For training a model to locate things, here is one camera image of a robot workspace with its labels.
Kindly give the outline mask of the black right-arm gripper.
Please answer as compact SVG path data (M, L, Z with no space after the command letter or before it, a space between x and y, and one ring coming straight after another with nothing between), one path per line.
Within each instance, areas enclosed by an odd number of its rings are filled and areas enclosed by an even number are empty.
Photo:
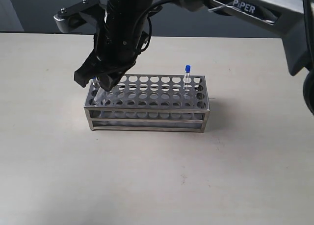
M94 49L74 72L74 81L85 88L99 75L100 87L111 91L131 69L140 53L139 42L146 37L143 26L153 0L100 1L93 10L97 18Z

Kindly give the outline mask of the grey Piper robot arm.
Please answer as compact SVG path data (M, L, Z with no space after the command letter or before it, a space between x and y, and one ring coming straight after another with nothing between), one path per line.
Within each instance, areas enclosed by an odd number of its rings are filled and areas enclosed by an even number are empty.
M308 69L303 85L305 104L314 109L314 0L99 0L76 5L76 25L94 20L97 31L94 47L74 73L74 80L85 87L97 78L110 91L149 45L151 34L143 24L164 4L173 3L189 11L202 7L210 12L235 16L265 28L283 41L288 70L296 75Z

